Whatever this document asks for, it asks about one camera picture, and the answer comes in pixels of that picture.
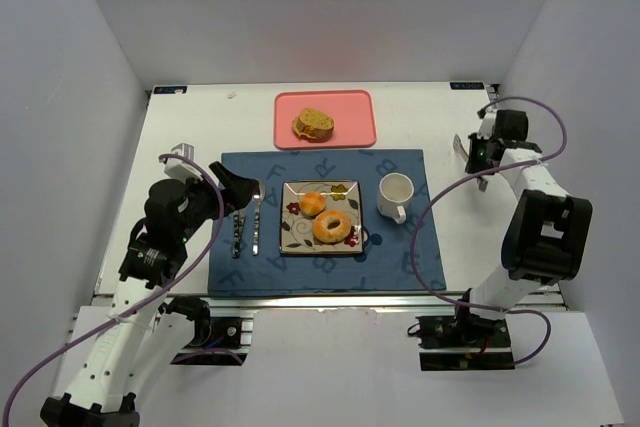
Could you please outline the metal serving tongs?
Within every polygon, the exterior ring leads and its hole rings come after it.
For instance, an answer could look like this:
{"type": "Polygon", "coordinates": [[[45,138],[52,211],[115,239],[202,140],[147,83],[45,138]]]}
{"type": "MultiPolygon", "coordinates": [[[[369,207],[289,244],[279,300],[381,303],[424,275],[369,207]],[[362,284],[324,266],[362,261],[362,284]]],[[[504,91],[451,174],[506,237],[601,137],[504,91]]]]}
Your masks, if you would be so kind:
{"type": "MultiPolygon", "coordinates": [[[[455,134],[453,138],[453,150],[464,162],[469,160],[469,154],[458,134],[455,134]]],[[[480,192],[484,193],[487,190],[488,180],[486,178],[477,177],[476,183],[480,192]]]]}

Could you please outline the small round bread roll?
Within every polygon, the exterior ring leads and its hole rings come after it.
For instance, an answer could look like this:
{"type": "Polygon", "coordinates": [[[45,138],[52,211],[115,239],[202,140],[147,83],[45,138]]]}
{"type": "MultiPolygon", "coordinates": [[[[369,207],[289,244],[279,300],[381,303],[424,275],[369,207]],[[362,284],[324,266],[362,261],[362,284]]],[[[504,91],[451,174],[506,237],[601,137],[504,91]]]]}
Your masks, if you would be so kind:
{"type": "Polygon", "coordinates": [[[326,209],[326,196],[322,192],[308,192],[300,197],[299,206],[301,213],[314,218],[326,209]]]}

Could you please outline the ring bagel bread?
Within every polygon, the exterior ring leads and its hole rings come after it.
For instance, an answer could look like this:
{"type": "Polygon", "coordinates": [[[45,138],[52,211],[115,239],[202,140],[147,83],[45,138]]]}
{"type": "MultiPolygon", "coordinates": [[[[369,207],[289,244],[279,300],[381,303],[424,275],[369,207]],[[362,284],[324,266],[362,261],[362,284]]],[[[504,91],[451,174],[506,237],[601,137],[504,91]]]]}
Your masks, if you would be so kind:
{"type": "Polygon", "coordinates": [[[335,244],[349,235],[351,227],[351,220],[345,212],[329,210],[314,219],[312,234],[320,242],[335,244]]]}

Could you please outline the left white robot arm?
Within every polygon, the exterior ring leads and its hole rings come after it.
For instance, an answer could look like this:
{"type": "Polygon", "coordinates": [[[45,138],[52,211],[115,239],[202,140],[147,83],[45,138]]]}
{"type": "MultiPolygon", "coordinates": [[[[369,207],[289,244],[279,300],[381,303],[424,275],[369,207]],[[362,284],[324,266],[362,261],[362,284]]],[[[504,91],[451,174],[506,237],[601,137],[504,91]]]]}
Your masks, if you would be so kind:
{"type": "Polygon", "coordinates": [[[144,216],[132,228],[104,326],[63,394],[40,412],[48,426],[137,426],[152,385],[186,347],[213,347],[206,301],[167,297],[187,261],[187,243],[248,206],[259,183],[220,162],[208,169],[177,154],[162,159],[165,179],[149,189],[144,216]]]}

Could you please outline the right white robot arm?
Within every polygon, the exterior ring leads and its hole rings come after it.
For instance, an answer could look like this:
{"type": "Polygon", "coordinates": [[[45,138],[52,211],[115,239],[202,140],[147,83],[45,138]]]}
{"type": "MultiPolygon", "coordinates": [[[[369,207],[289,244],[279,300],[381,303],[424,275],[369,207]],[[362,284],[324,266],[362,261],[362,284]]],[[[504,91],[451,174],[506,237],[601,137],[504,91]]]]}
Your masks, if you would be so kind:
{"type": "Polygon", "coordinates": [[[488,108],[479,117],[479,130],[469,135],[465,172],[501,167],[517,205],[500,264],[465,292],[466,305],[456,309],[459,328],[476,334],[496,329],[506,312],[537,288],[576,277],[593,215],[592,203],[561,187],[541,148],[527,140],[525,112],[488,108]]]}

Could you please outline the sandwich bread loaf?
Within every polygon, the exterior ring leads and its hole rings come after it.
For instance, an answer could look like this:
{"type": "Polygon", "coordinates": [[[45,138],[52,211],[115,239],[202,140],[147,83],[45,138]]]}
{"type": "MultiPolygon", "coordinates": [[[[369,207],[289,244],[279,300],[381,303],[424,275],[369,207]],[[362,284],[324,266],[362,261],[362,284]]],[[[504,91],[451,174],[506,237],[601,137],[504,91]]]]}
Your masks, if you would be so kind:
{"type": "Polygon", "coordinates": [[[332,117],[319,110],[305,108],[292,121],[294,133],[310,142],[324,142],[333,135],[335,123],[332,117]]]}

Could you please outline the floral square plate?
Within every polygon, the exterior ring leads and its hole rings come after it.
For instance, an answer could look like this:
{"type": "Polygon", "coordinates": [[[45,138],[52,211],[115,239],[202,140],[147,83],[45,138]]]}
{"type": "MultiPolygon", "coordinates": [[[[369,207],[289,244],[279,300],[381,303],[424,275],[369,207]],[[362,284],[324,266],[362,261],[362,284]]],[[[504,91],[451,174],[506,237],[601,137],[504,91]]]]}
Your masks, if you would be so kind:
{"type": "Polygon", "coordinates": [[[356,255],[363,252],[363,208],[360,185],[356,181],[289,181],[283,184],[280,214],[280,252],[287,255],[356,255]],[[322,192],[326,209],[345,212],[351,220],[351,231],[341,242],[326,244],[312,234],[316,217],[308,218],[300,211],[299,200],[308,192],[322,192]]]}

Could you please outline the white ceramic mug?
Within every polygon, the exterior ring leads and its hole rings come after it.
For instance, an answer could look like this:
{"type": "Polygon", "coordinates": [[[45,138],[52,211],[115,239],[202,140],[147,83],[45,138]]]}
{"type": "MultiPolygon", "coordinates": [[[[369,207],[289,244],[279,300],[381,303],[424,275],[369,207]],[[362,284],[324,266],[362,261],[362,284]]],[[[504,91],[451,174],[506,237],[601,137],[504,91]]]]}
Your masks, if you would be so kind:
{"type": "Polygon", "coordinates": [[[407,209],[414,195],[411,179],[401,173],[384,176],[378,186],[377,210],[383,217],[403,224],[407,219],[407,209]]]}

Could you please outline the blue letter placemat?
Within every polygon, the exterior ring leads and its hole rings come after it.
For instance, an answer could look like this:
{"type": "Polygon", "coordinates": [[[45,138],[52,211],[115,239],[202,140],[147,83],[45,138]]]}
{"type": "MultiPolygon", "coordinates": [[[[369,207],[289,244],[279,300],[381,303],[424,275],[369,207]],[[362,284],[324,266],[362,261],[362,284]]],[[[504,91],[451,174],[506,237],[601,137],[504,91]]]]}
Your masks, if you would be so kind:
{"type": "Polygon", "coordinates": [[[233,259],[233,220],[225,221],[209,259],[208,292],[221,297],[268,297],[334,292],[443,291],[446,281],[436,228],[424,208],[430,201],[423,153],[419,149],[235,152],[223,166],[242,177],[264,181],[259,253],[252,255],[254,215],[247,215],[240,256],[233,259]],[[414,195],[406,222],[379,214],[380,180],[408,176],[414,195]],[[363,208],[363,252],[356,255],[287,255],[280,252],[283,184],[289,181],[356,181],[363,208]]]}

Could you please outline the pink serving tray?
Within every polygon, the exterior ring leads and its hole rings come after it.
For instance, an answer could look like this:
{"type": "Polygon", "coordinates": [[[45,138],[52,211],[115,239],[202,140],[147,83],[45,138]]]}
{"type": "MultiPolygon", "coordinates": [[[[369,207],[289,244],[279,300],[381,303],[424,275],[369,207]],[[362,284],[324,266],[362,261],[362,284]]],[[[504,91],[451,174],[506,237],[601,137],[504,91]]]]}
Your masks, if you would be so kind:
{"type": "Polygon", "coordinates": [[[371,147],[377,131],[371,96],[365,90],[284,92],[274,100],[273,143],[280,150],[371,147]],[[327,140],[306,140],[294,131],[294,119],[305,108],[334,121],[327,140]]]}

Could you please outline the aluminium frame rail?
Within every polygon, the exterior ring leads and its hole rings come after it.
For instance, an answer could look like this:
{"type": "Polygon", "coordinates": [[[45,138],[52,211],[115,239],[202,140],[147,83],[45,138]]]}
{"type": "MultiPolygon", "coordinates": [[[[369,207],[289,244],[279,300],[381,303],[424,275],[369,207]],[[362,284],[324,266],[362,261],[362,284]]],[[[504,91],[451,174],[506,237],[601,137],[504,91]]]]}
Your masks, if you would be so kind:
{"type": "MultiPolygon", "coordinates": [[[[452,304],[431,295],[314,295],[275,298],[216,298],[204,297],[213,308],[312,308],[332,309],[357,308],[399,308],[415,310],[420,308],[450,308],[452,304]]],[[[567,310],[559,290],[534,292],[528,295],[517,308],[534,308],[543,311],[567,310]]]]}

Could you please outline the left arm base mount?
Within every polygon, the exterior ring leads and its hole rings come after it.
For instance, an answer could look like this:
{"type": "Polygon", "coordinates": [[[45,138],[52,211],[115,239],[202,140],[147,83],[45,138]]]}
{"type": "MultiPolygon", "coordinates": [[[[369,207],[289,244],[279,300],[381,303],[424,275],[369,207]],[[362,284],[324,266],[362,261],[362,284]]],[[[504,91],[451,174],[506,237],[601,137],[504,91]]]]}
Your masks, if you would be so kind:
{"type": "Polygon", "coordinates": [[[154,317],[151,352],[168,347],[172,365],[233,365],[248,355],[247,319],[219,316],[210,304],[195,296],[177,296],[163,302],[154,317]]]}

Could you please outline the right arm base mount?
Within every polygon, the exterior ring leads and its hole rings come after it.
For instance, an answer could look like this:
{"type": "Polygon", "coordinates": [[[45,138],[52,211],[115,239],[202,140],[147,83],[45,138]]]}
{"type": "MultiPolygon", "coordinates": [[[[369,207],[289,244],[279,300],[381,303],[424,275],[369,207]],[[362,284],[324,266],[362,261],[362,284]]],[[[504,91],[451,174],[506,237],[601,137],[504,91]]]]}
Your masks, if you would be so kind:
{"type": "Polygon", "coordinates": [[[515,368],[511,338],[504,320],[488,328],[463,330],[453,315],[421,316],[407,328],[418,340],[424,372],[504,371],[515,368]]]}

